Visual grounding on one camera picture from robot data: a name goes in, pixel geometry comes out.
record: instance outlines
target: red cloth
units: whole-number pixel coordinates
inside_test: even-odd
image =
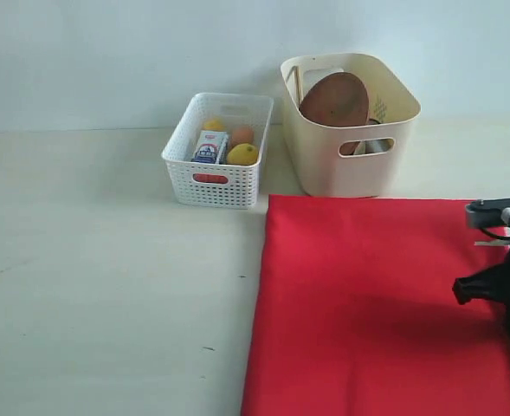
[[[502,309],[451,291],[504,256],[464,205],[271,197],[243,416],[510,416]]]

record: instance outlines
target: lemon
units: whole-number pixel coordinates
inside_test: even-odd
[[[204,122],[203,130],[209,130],[211,132],[225,132],[226,127],[220,119],[210,119]]]
[[[258,149],[249,143],[237,145],[228,153],[228,164],[249,166],[254,165],[258,159]]]

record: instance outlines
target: white plastic basket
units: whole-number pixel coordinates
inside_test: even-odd
[[[189,205],[249,208],[256,204],[266,140],[274,100],[270,97],[239,94],[202,93],[195,95],[162,152],[178,202]],[[191,162],[203,123],[214,117],[226,130],[250,126],[259,148],[251,166],[213,165]],[[196,174],[224,176],[225,184],[198,182]]]
[[[370,117],[382,124],[360,127],[326,127],[307,120],[299,111],[295,69],[303,75],[314,70],[343,70],[365,84]],[[370,197],[383,193],[396,171],[420,104],[377,58],[362,54],[300,56],[281,65],[285,94],[283,125],[294,168],[306,193],[330,197]],[[388,143],[374,154],[343,156],[346,142]]]

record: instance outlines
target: cream plastic bin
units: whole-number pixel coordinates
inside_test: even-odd
[[[266,159],[268,125],[274,107],[270,97],[202,93],[195,95],[162,152],[178,202],[189,205],[249,208],[256,204],[262,167]],[[228,133],[251,126],[258,160],[251,166],[191,162],[203,123],[218,117]],[[227,183],[197,182],[196,174],[225,177]]]
[[[326,127],[304,118],[299,111],[295,69],[300,78],[310,71],[331,68],[351,72],[366,85],[370,117],[382,124]],[[294,168],[306,193],[329,197],[379,196],[390,183],[407,145],[420,104],[403,83],[377,58],[362,54],[300,56],[281,65],[285,94],[284,135]],[[342,156],[349,141],[381,140],[385,152]]]

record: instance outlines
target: white table surface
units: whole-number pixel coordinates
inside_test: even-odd
[[[171,129],[0,133],[0,415],[237,415],[268,193],[177,204]],[[510,197],[510,120],[422,121],[388,196]]]

